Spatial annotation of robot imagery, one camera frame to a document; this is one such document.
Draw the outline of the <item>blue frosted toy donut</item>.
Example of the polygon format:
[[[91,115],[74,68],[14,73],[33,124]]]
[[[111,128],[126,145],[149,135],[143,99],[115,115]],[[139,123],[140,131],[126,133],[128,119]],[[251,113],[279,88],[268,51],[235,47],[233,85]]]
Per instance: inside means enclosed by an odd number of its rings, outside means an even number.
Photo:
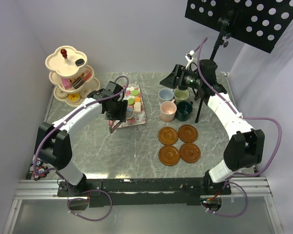
[[[134,109],[132,108],[127,108],[127,111],[126,111],[126,120],[130,120],[132,118],[134,118]]]

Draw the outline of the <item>metal serving tongs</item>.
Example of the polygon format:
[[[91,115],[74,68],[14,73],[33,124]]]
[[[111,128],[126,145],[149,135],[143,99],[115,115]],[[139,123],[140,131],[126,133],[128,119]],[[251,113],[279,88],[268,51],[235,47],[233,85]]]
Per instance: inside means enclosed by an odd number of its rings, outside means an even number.
[[[113,120],[110,123],[109,126],[109,133],[112,134],[115,132],[115,130],[122,124],[123,122],[121,120]]]

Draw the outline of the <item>pink sprinkled toy donut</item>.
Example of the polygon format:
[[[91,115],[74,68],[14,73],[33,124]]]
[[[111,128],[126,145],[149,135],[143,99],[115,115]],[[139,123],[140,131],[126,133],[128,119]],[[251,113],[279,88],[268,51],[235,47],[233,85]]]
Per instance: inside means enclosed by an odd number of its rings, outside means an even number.
[[[82,89],[80,92],[79,92],[79,94],[81,95],[81,97],[82,98],[86,98],[87,97],[87,95],[89,94],[91,92],[91,90],[90,89]]]

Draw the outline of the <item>yellow toy tart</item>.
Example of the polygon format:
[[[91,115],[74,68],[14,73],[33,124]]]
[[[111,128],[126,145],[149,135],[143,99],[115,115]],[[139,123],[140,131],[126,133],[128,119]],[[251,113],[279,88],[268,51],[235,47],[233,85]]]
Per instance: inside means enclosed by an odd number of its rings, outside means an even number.
[[[70,102],[76,103],[81,99],[81,97],[78,93],[75,93],[75,94],[69,94],[68,99],[70,100]]]

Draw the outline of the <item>pink toy cake slice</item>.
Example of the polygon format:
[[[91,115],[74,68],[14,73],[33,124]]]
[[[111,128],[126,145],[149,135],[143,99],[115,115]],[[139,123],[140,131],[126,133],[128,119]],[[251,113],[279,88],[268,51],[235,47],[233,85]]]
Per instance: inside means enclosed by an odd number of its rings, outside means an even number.
[[[87,81],[88,79],[90,79],[92,76],[92,73],[90,70],[85,70],[83,73],[82,73],[82,78],[84,81]]]

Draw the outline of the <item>chocolate layer toy cake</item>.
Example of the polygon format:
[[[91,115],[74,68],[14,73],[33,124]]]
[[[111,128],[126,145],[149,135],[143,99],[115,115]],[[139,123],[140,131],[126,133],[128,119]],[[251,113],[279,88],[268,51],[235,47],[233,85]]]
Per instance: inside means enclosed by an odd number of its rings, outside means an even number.
[[[74,89],[78,89],[84,84],[84,79],[83,78],[76,78],[73,82],[71,82],[71,86]]]

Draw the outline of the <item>pink toy popsicle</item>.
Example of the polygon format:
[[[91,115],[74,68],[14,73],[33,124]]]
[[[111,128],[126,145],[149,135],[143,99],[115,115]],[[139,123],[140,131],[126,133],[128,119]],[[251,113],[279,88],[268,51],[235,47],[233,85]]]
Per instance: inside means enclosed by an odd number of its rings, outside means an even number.
[[[64,87],[65,90],[68,90],[68,89],[70,89],[72,87],[70,79],[61,78],[61,81],[62,81],[62,84],[63,84],[63,87]]]

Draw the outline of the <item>black toy cookie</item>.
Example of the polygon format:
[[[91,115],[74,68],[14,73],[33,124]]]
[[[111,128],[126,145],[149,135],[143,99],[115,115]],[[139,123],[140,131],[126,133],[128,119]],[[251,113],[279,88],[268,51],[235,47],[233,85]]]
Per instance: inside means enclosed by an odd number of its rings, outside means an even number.
[[[75,61],[76,66],[82,66],[84,65],[84,63],[85,63],[85,60],[83,58],[80,58]]]

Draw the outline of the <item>white toy donut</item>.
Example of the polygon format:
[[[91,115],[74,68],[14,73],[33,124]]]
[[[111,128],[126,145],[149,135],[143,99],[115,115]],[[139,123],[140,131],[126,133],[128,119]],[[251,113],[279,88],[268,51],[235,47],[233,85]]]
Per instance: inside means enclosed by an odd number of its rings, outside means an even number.
[[[68,96],[68,94],[67,93],[65,93],[65,92],[63,92],[62,90],[58,90],[57,92],[56,92],[56,94],[57,94],[57,96],[59,97],[59,98],[66,98],[67,96]]]

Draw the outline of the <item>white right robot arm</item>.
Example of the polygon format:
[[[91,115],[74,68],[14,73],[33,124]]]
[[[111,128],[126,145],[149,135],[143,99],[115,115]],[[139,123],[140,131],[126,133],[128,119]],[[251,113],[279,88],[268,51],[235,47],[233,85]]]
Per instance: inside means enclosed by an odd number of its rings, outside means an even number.
[[[160,85],[171,89],[197,90],[198,97],[216,114],[228,134],[223,160],[208,171],[208,179],[203,183],[208,194],[216,193],[220,183],[234,173],[259,164],[265,140],[263,131],[254,129],[233,106],[226,89],[217,82],[216,69],[217,64],[210,59],[201,60],[194,71],[190,66],[177,64],[160,81]]]

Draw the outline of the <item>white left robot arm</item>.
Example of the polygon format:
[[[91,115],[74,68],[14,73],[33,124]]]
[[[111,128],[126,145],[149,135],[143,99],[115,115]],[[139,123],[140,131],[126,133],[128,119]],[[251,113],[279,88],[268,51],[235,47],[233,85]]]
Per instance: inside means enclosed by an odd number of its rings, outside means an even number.
[[[86,192],[86,176],[73,162],[71,140],[89,121],[105,115],[118,125],[126,121],[127,100],[124,99],[126,86],[110,81],[98,91],[90,92],[84,101],[61,119],[42,123],[37,132],[34,160],[42,160],[68,183],[70,192],[81,196]]]

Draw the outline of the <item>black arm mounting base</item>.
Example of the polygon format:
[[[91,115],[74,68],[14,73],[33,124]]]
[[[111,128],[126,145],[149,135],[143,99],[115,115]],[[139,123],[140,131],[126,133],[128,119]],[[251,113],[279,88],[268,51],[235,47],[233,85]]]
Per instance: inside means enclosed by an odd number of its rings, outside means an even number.
[[[212,184],[203,177],[88,179],[84,191],[59,183],[58,197],[89,199],[91,208],[120,205],[200,205],[206,196],[230,195],[229,185]]]

